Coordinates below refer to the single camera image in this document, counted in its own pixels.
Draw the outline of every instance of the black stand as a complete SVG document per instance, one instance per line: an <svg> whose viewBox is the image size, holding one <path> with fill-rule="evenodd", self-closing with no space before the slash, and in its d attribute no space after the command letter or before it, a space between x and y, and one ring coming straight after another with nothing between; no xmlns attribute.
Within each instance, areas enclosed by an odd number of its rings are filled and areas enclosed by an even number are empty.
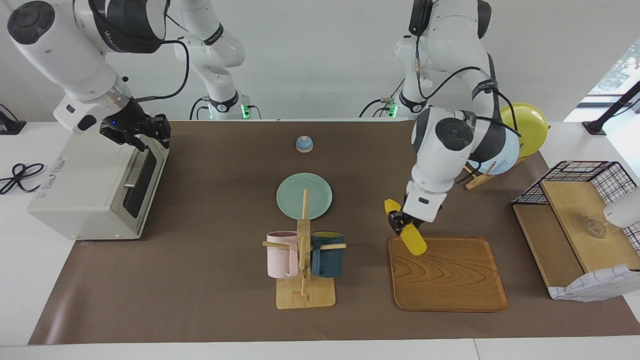
<svg viewBox="0 0 640 360"><path fill-rule="evenodd" d="M584 128L587 129L589 134L591 135L606 135L602 130L604 124L613 117L620 109L625 107L625 105L631 101L638 93L640 93L640 81L638 81L625 95L620 97L620 100L613 104L602 116L596 121L585 121L582 123Z"/></svg>
<svg viewBox="0 0 640 360"><path fill-rule="evenodd" d="M4 126L4 130L0 130L0 135L18 135L27 122L14 121L9 119L4 113L0 112L0 124Z"/></svg>

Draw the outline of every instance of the black cable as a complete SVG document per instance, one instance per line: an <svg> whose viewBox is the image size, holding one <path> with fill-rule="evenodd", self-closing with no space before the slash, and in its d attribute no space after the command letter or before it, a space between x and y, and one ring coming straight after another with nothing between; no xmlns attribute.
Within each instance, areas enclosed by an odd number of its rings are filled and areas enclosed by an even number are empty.
<svg viewBox="0 0 640 360"><path fill-rule="evenodd" d="M482 163L478 163L477 168L473 169L473 171L471 171L467 176L465 176L462 180L456 181L456 185L459 185L461 183L464 183L468 178L472 177L476 172L480 171L480 168L482 167Z"/></svg>
<svg viewBox="0 0 640 360"><path fill-rule="evenodd" d="M362 117L362 115L364 115L364 113L373 105L373 104L377 104L379 102L382 102L382 99L378 99L378 100L373 100L372 102L370 102L369 104L367 104L367 106L364 107L364 109L362 110L362 112L360 113L360 116L358 116L359 118Z"/></svg>
<svg viewBox="0 0 640 360"><path fill-rule="evenodd" d="M11 114L11 116L13 116L13 118L14 118L16 121L18 121L18 118L17 118L17 117L15 117L15 114L14 114L11 110L9 110L9 108L7 108L4 104L0 104L0 106L2 106L6 111L9 111L9 114Z"/></svg>
<svg viewBox="0 0 640 360"><path fill-rule="evenodd" d="M504 96L501 92L499 92L498 90L495 91L496 94L498 94L499 97L503 98L507 104L509 104L509 109L511 110L511 116L513 117L513 129L516 131L518 131L518 121L516 120L516 111L513 109L513 104L511 103L511 101L509 101L509 99L507 99L506 96Z"/></svg>
<svg viewBox="0 0 640 360"><path fill-rule="evenodd" d="M198 108L198 111L196 111L196 120L200 120L200 110L205 109L208 110L209 107L208 106L201 106Z"/></svg>
<svg viewBox="0 0 640 360"><path fill-rule="evenodd" d="M169 99L171 97L174 97L174 96L178 95L182 91L182 89L184 89L184 86L187 85L187 80L189 79L189 66L190 66L190 64L189 64L189 49L187 48L187 45L185 45L184 42L181 42L180 40L165 40L162 43L163 44L180 44L182 46L182 48L184 48L184 54L186 56L187 65L186 65L186 70L184 72L184 80L182 80L182 85L173 94L165 95L165 96L140 97L139 99L134 99L135 102Z"/></svg>
<svg viewBox="0 0 640 360"><path fill-rule="evenodd" d="M386 108L380 108L378 110L376 110L376 112L373 113L372 117L376 117L376 115L378 114L378 111L380 111L380 116L382 116L382 114L384 114Z"/></svg>
<svg viewBox="0 0 640 360"><path fill-rule="evenodd" d="M189 120L193 120L193 112L196 111L196 106L198 106L200 101L206 101L206 100L207 100L206 97L201 97L198 100L196 100L196 102L193 103L191 107L191 111L189 112Z"/></svg>
<svg viewBox="0 0 640 360"><path fill-rule="evenodd" d="M260 119L262 120L262 113L260 112L260 108L259 108L259 107L257 107L256 105L249 105L249 106L247 106L247 108L249 108L249 109L256 109L256 110L258 110L258 116L259 116L259 117L260 117Z"/></svg>
<svg viewBox="0 0 640 360"><path fill-rule="evenodd" d="M187 30L184 26L178 24L178 22L176 20L173 19L173 17L171 17L171 15L167 14L167 17L169 18L169 20L171 20L172 23L174 23L178 28L183 29L186 32L189 32L189 30Z"/></svg>
<svg viewBox="0 0 640 360"><path fill-rule="evenodd" d="M394 93L391 94L390 98L393 99L394 96L396 96L396 93L398 92L398 90L400 90L400 86L402 86L402 84L404 84L404 79L402 79L402 81L400 81L400 84L398 84L398 87L394 90Z"/></svg>
<svg viewBox="0 0 640 360"><path fill-rule="evenodd" d="M478 117L476 117L476 118L477 118L477 119L479 119L479 120L487 120L487 121L490 121L490 122L491 122L491 123L493 123L493 124L496 124L496 125L498 125L498 126L502 126L502 127L504 127L505 129L507 129L507 130L511 131L512 133L516 134L516 135L517 135L517 137L519 137L519 138L521 138L521 137L522 137L522 134L520 134L517 130L512 129L512 128L511 128L511 126L509 126L509 125L507 125L507 124L505 124L505 123L503 123L503 122L499 122L498 120L492 119L492 118L490 118L490 117L484 117L484 116L478 116Z"/></svg>
<svg viewBox="0 0 640 360"><path fill-rule="evenodd" d="M633 108L635 105L637 105L640 102L640 99L636 100L631 106L629 106L626 110L622 111L621 113L617 113L615 115L613 115L612 117L616 117L618 115L622 115L624 113L626 113L627 111L631 110L631 108Z"/></svg>
<svg viewBox="0 0 640 360"><path fill-rule="evenodd" d="M37 170L34 170L33 172L28 172L32 168L36 168L36 167L38 168ZM42 163L35 163L35 164L29 165L29 166L26 166L23 163L15 164L13 166L13 168L11 169L11 173L13 174L13 176L6 177L4 179L0 179L0 182L8 181L8 183L6 183L0 189L0 195L6 195L6 194L10 193L11 190L13 190L13 188L15 188L16 185L23 192L27 192L27 193L32 193L32 192L38 190L40 185L34 187L33 189L25 189L24 186L22 185L21 181L25 180L25 179L30 179L30 178L32 178L34 176L37 176L43 170L44 170L44 164L42 164Z"/></svg>
<svg viewBox="0 0 640 360"><path fill-rule="evenodd" d="M424 94L422 93L422 82L420 81L420 71L418 70L418 66L421 65L420 62L420 37L416 37L415 39L415 76L418 80L418 92L420 93L420 96L422 96L423 99L427 100L426 97L424 97Z"/></svg>
<svg viewBox="0 0 640 360"><path fill-rule="evenodd" d="M440 89L442 89L442 87L448 83L451 79L453 79L456 75L458 75L459 73L463 72L463 71L467 71L467 70L478 70L480 72L482 72L483 70L480 69L477 66L468 66L468 67L463 67L460 70L457 70L456 72L454 72L453 74L449 75L449 77L447 79L445 79L445 81L443 81L440 86L438 86L438 88L436 88L436 90L434 92L431 93L431 95L424 97L424 95L422 96L425 100L429 100L430 98L432 98L435 94L437 94Z"/></svg>

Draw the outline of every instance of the dark blue mug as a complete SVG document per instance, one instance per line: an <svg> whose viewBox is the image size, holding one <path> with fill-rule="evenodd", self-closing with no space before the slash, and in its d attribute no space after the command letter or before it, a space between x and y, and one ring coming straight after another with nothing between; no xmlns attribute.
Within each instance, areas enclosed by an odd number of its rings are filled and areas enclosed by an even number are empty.
<svg viewBox="0 0 640 360"><path fill-rule="evenodd" d="M311 233L311 274L318 277L338 277L342 275L344 249L321 250L322 245L344 243L344 235L337 231L316 231Z"/></svg>

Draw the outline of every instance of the white robotic arm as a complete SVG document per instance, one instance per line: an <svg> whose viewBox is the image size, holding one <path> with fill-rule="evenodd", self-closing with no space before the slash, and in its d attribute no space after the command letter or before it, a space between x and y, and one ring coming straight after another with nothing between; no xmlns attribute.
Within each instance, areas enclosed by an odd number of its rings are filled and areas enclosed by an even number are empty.
<svg viewBox="0 0 640 360"><path fill-rule="evenodd" d="M479 0L414 2L413 35L406 35L396 46L406 78L394 100L397 116L417 119L412 134L417 162L402 211L390 214L396 232L413 221L418 225L434 221L467 161L501 159L506 144L516 138L502 123L493 61L479 40L490 15L490 6ZM425 70L446 72L466 82L473 111L431 107L428 101L439 88L423 94L422 85L430 83L423 79ZM512 167L516 159L517 151L501 168Z"/></svg>
<svg viewBox="0 0 640 360"><path fill-rule="evenodd" d="M211 0L178 0L184 27L190 32L182 41L191 54L190 66L207 88L209 111L216 120L242 119L251 116L246 107L249 98L236 89L231 73L225 69L244 62L244 47L225 30L218 20ZM175 54L186 63L184 51Z"/></svg>
<svg viewBox="0 0 640 360"><path fill-rule="evenodd" d="M248 102L224 67L239 66L244 48L224 32L211 0L179 0L180 12L193 35L184 41L191 49L191 68L204 81L218 119L249 117ZM168 0L75 0L71 12L45 1L31 1L13 11L8 31L18 50L52 82L64 99L54 116L66 128L82 133L101 122L100 132L116 143L140 151L143 134L169 147L171 127L164 115L150 117L139 102L167 97L133 99L131 91L104 54L153 53L166 34ZM179 58L186 62L180 49Z"/></svg>
<svg viewBox="0 0 640 360"><path fill-rule="evenodd" d="M13 11L8 31L18 50L64 89L54 116L67 129L82 133L101 122L100 132L116 143L143 151L136 138L142 134L167 149L171 127L166 117L147 115L104 61L108 51L153 53L163 43L168 2L150 0L143 9L138 4L112 0L105 8L105 2L78 0L71 18L59 6L31 1ZM155 14L156 8L162 11ZM148 17L147 11L155 15Z"/></svg>

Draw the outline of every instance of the wooden shelf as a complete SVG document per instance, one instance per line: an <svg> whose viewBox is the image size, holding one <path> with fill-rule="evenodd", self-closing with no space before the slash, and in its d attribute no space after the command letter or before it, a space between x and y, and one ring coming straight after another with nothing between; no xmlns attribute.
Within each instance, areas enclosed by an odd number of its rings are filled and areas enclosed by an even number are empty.
<svg viewBox="0 0 640 360"><path fill-rule="evenodd" d="M549 205L516 205L513 210L547 287L565 287L584 275Z"/></svg>
<svg viewBox="0 0 640 360"><path fill-rule="evenodd" d="M588 217L605 220L605 202L591 183L544 181L542 189L585 273L620 264L640 268L640 256L621 229L607 226L602 239L586 231Z"/></svg>

